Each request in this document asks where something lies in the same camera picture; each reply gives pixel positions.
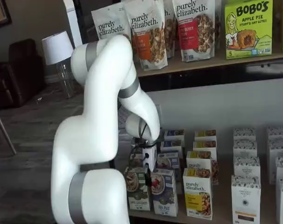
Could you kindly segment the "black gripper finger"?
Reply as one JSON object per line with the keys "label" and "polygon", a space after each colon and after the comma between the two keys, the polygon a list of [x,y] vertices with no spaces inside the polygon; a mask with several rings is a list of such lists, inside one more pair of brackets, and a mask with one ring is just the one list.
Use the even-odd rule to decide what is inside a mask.
{"label": "black gripper finger", "polygon": [[151,182],[151,172],[150,172],[148,164],[145,165],[145,184],[146,184],[146,186],[151,186],[152,185],[152,182]]}

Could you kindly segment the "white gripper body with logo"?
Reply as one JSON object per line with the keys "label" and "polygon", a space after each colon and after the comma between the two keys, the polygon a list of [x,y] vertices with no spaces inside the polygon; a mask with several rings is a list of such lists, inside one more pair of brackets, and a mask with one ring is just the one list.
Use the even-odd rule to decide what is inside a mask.
{"label": "white gripper body with logo", "polygon": [[143,153],[143,167],[148,168],[151,172],[155,170],[157,160],[157,147],[156,145],[147,146],[142,149]]}

